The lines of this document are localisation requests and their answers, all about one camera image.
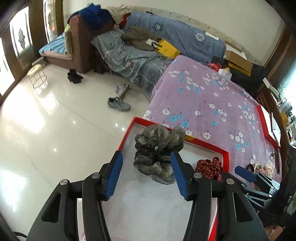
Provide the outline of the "red polka dot scrunchie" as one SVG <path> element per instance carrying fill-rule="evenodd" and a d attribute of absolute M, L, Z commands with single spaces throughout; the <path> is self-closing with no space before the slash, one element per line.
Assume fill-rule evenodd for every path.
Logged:
<path fill-rule="evenodd" d="M 214 157 L 212 160 L 204 159 L 197 161 L 195 172 L 201 173 L 208 179 L 222 181 L 222 173 L 224 170 L 220 159 Z"/>

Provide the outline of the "grey organza scrunchie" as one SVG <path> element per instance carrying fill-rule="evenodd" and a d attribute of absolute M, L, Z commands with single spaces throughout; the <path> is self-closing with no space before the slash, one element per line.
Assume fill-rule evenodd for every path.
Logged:
<path fill-rule="evenodd" d="M 171 153 L 184 147 L 186 133 L 180 126 L 172 130 L 163 125 L 147 126 L 141 134 L 135 136 L 136 153 L 134 167 L 140 173 L 163 185 L 175 183 L 171 167 Z"/>

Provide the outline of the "white cherry print scrunchie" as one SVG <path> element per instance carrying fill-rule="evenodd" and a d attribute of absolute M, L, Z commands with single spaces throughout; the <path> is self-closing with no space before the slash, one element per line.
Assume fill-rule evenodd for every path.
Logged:
<path fill-rule="evenodd" d="M 274 164 L 272 162 L 268 162 L 267 164 L 263 165 L 260 162 L 255 163 L 254 165 L 254 171 L 255 173 L 262 173 L 264 175 L 266 175 L 269 178 L 273 177 L 274 174 Z"/>

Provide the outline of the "red box lid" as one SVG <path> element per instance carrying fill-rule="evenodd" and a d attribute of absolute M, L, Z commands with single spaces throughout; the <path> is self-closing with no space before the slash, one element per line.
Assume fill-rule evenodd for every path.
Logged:
<path fill-rule="evenodd" d="M 269 114 L 262 105 L 257 106 L 257 111 L 260 117 L 265 139 L 268 140 L 274 148 L 280 149 L 281 131 L 275 118 L 273 117 L 273 113 Z"/>

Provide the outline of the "red tray box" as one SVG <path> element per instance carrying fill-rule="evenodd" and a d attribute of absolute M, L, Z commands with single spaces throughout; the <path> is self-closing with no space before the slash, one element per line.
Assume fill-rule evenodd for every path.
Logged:
<path fill-rule="evenodd" d="M 160 184 L 133 165 L 134 138 L 148 125 L 134 118 L 119 147 L 121 172 L 114 194 L 102 204 L 111 240 L 182 240 L 186 231 L 192 202 L 180 195 L 176 183 Z"/>

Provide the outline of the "black bag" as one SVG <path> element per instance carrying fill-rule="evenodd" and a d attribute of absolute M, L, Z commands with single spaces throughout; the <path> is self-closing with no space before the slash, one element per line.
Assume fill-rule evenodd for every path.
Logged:
<path fill-rule="evenodd" d="M 253 65 L 251 75 L 248 76 L 239 70 L 234 68 L 230 68 L 232 76 L 231 81 L 239 85 L 246 92 L 251 95 L 255 95 L 255 93 L 259 90 L 260 86 L 263 83 L 263 79 L 267 77 L 268 73 L 265 68 L 262 66 Z"/>

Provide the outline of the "purple floral bedspread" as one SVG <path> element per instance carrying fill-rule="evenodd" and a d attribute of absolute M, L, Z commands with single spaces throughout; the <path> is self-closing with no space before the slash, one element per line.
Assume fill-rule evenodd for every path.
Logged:
<path fill-rule="evenodd" d="M 144 118 L 168 128 L 180 126 L 187 135 L 226 150 L 230 172 L 236 166 L 260 163 L 280 182 L 281 163 L 264 136 L 257 108 L 256 100 L 243 88 L 180 55 L 154 87 Z"/>

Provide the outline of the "brown cardboard box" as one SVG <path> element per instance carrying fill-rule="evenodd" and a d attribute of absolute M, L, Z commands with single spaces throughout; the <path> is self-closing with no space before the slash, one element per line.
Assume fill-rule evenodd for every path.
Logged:
<path fill-rule="evenodd" d="M 239 56 L 235 52 L 226 50 L 223 59 L 228 62 L 228 66 L 230 68 L 238 70 L 249 77 L 251 76 L 253 64 L 243 57 Z"/>

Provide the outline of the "grey sneaker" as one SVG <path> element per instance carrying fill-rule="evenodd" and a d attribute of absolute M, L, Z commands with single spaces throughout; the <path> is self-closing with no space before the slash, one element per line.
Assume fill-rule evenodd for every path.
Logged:
<path fill-rule="evenodd" d="M 107 100 L 107 104 L 110 108 L 117 109 L 119 111 L 129 111 L 131 109 L 131 105 L 122 101 L 118 97 L 110 97 Z"/>

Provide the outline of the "grey bed sheet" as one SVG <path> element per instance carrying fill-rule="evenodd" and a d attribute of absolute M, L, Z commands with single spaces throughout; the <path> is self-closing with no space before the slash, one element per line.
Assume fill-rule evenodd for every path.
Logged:
<path fill-rule="evenodd" d="M 115 29 L 94 37 L 91 44 L 98 50 L 107 69 L 123 76 L 152 95 L 165 69 L 173 62 L 156 51 L 145 51 L 126 45 L 125 32 Z"/>

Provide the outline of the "black socks on floor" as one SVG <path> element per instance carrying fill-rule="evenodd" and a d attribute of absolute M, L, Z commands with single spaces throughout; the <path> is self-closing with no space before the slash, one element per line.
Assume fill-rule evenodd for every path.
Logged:
<path fill-rule="evenodd" d="M 75 69 L 70 69 L 69 72 L 67 73 L 67 78 L 70 82 L 74 84 L 79 84 L 81 83 L 81 80 L 83 77 L 79 74 L 77 74 Z"/>

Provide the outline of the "yellow shopping bag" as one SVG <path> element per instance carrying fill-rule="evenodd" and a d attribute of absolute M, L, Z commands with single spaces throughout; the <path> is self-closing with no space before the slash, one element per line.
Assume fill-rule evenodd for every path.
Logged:
<path fill-rule="evenodd" d="M 167 58 L 175 59 L 175 57 L 180 55 L 180 51 L 164 39 L 161 39 L 159 42 L 152 42 L 152 46 L 156 52 Z"/>

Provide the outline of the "olive green jacket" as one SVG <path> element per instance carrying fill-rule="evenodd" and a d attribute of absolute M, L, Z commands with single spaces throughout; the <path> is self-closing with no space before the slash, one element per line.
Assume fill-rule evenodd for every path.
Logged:
<path fill-rule="evenodd" d="M 155 42 L 161 40 L 161 37 L 157 36 L 153 32 L 136 26 L 129 26 L 128 30 L 121 35 L 121 38 L 126 45 L 133 46 L 144 51 L 154 51 L 154 47 L 147 43 L 149 39 Z"/>

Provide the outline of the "wooden glass door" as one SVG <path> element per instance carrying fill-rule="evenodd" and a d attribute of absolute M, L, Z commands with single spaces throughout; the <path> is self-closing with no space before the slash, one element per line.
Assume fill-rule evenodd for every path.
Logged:
<path fill-rule="evenodd" d="M 62 33 L 63 1 L 1 1 L 1 102 Z"/>

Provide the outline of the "blue jacket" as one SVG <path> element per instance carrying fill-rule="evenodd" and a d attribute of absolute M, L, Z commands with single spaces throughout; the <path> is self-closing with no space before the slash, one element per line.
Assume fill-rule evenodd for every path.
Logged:
<path fill-rule="evenodd" d="M 90 4 L 79 11 L 79 15 L 92 31 L 99 31 L 107 23 L 114 22 L 110 12 L 107 9 L 102 9 L 99 4 Z"/>

